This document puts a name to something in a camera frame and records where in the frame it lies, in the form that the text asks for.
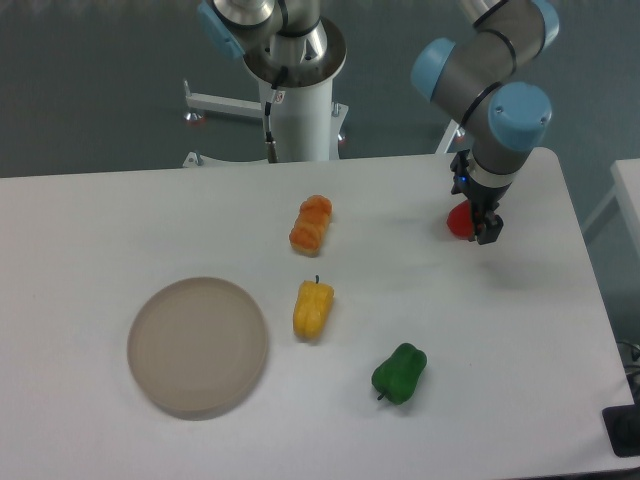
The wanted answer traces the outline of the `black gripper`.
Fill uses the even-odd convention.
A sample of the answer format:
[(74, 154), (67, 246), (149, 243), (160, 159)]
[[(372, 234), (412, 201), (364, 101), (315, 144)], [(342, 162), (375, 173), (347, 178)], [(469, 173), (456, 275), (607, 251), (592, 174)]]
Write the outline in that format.
[(475, 240), (486, 245), (494, 243), (503, 229), (504, 222), (496, 210), (512, 179), (491, 174), (476, 163), (469, 164), (470, 155), (469, 149), (461, 150), (450, 164), (453, 174), (451, 194), (462, 194), (469, 201)]

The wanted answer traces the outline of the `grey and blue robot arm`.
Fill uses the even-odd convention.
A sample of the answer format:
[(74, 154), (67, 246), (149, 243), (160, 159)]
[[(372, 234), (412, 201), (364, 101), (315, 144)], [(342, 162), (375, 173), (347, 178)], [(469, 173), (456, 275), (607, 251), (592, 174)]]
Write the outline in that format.
[[(241, 60), (257, 81), (258, 115), (271, 163), (327, 161), (337, 155), (340, 121), (332, 88), (347, 47), (317, 1), (203, 1), (197, 15), (209, 41)], [(450, 166), (452, 190), (468, 202), (470, 238), (496, 241), (499, 202), (552, 117), (548, 96), (513, 80), (556, 38), (546, 1), (465, 1), (474, 38), (429, 43), (411, 70), (414, 88), (472, 135)]]

